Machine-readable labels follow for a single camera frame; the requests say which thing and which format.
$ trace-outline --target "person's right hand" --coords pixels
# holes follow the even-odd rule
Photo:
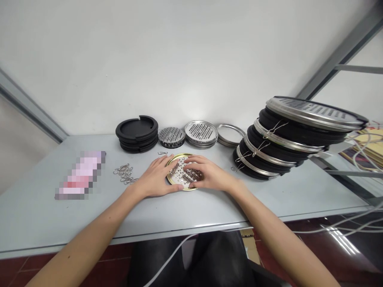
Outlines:
[[[240,180],[228,172],[221,169],[218,165],[201,155],[190,155],[184,169],[196,169],[203,173],[204,178],[201,181],[192,182],[189,188],[209,188],[230,192],[241,184]]]

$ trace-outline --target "table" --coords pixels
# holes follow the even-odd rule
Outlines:
[[[106,151],[93,194],[87,200],[54,199],[80,151]],[[143,174],[157,152],[190,152],[211,159],[243,179],[250,191],[281,220],[300,220],[360,212],[371,207],[311,161],[270,181],[258,181],[230,168],[232,148],[217,143],[199,150],[185,143],[171,150],[159,143],[142,154],[125,153],[115,135],[71,136],[0,196],[0,259],[59,251],[105,210],[126,185],[113,170],[130,163]],[[146,198],[131,211],[111,244],[249,227],[238,204],[225,192],[182,191]]]

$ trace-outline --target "person's left hand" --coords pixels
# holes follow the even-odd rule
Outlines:
[[[162,196],[182,190],[184,188],[183,185],[167,185],[165,183],[166,175],[178,163],[178,160],[175,160],[170,165],[166,166],[172,157],[174,157],[173,154],[155,159],[140,179],[127,189],[134,189],[134,191],[139,193],[142,198],[148,196]]]

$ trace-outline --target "hand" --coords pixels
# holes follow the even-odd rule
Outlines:
[[[184,188],[183,185],[166,185],[165,183],[166,175],[178,163],[178,160],[175,160],[170,165],[166,166],[172,157],[174,157],[173,154],[155,159],[140,179],[128,188],[133,188],[142,198],[148,196],[162,196],[182,190]]]
[[[204,175],[202,181],[192,182],[189,185],[190,188],[209,188],[230,192],[241,184],[239,179],[227,173],[218,165],[201,155],[190,155],[189,158],[185,160],[185,163],[190,164],[186,165],[184,169],[196,169],[201,171]]]

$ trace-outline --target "red tile floor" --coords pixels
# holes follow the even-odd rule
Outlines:
[[[320,223],[321,219],[301,220],[288,222],[287,226],[294,231],[310,231],[318,229]],[[299,237],[343,286],[383,286],[382,273],[344,237],[339,239],[329,232],[299,234]],[[296,286],[256,233],[254,238],[261,265]],[[133,245],[109,246],[81,286],[123,286]],[[46,254],[0,260],[0,287],[25,286],[53,256]]]

